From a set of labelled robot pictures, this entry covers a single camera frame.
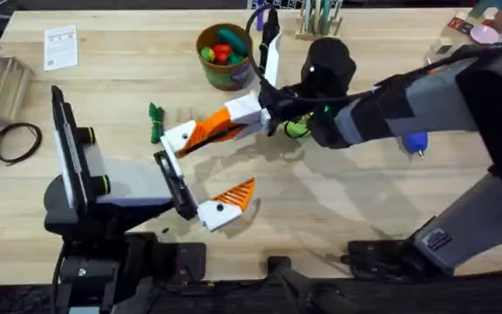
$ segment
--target red toy tomato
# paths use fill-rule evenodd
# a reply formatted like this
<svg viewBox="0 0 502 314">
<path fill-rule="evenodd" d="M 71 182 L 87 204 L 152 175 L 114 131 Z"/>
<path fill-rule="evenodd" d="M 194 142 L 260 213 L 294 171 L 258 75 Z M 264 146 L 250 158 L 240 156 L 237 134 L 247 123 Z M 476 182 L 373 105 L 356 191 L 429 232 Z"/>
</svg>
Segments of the red toy tomato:
<svg viewBox="0 0 502 314">
<path fill-rule="evenodd" d="M 226 55 L 228 55 L 232 52 L 232 47 L 229 44 L 215 44 L 213 51 L 215 55 L 219 55 L 221 53 L 226 53 Z"/>
<path fill-rule="evenodd" d="M 215 51 L 214 54 L 216 55 L 215 60 L 218 62 L 219 65 L 226 65 L 227 64 L 228 53 Z"/>
</svg>

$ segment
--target brown bowl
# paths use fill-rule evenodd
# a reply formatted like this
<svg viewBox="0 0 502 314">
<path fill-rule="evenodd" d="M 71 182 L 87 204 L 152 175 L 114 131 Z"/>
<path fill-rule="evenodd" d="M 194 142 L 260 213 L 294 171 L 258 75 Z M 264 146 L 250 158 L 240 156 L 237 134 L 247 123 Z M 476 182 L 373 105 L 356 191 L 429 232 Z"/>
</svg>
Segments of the brown bowl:
<svg viewBox="0 0 502 314">
<path fill-rule="evenodd" d="M 222 91 L 238 91 L 245 88 L 253 79 L 253 70 L 249 64 L 249 58 L 244 58 L 237 65 L 215 65 L 206 61 L 200 51 L 204 47 L 212 48 L 215 44 L 221 44 L 216 35 L 219 29 L 233 31 L 241 39 L 245 40 L 245 30 L 234 24 L 216 24 L 205 29 L 197 39 L 197 55 L 202 64 L 208 83 Z"/>
</svg>

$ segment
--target pink object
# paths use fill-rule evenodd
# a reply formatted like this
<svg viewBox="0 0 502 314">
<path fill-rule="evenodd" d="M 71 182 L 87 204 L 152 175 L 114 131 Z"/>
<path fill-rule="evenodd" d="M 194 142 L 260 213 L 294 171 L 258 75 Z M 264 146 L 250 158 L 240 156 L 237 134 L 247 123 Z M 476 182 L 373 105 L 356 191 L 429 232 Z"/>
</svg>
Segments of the pink object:
<svg viewBox="0 0 502 314">
<path fill-rule="evenodd" d="M 476 24 L 471 28 L 470 37 L 479 44 L 495 44 L 499 41 L 497 31 L 482 24 Z"/>
</svg>

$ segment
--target green cable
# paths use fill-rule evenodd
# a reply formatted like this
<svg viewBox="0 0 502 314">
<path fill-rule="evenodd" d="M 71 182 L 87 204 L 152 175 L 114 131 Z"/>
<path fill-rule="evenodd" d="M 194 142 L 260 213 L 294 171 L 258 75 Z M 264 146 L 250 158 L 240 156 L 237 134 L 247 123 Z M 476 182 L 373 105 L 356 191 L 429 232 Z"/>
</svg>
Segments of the green cable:
<svg viewBox="0 0 502 314">
<path fill-rule="evenodd" d="M 148 115 L 153 121 L 153 134 L 150 137 L 150 142 L 153 144 L 158 144 L 160 142 L 160 137 L 164 135 L 164 109 L 162 109 L 162 107 L 157 107 L 153 103 L 150 103 L 150 105 L 148 106 Z"/>
</svg>

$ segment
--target black floor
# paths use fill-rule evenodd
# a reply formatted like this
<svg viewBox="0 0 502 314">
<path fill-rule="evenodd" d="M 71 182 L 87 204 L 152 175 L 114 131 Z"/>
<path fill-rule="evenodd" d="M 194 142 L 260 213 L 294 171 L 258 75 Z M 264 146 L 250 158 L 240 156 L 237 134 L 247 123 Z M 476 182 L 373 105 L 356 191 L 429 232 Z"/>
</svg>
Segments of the black floor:
<svg viewBox="0 0 502 314">
<path fill-rule="evenodd" d="M 502 314 L 502 276 L 434 284 L 366 283 L 332 280 L 356 310 L 347 313 L 387 314 Z M 175 290 L 159 289 L 143 298 L 145 312 L 161 314 L 294 313 L 288 293 L 278 280 L 259 285 L 250 282 L 217 284 Z M 50 287 L 0 286 L 0 313 L 50 313 Z M 125 312 L 134 313 L 131 306 Z"/>
</svg>

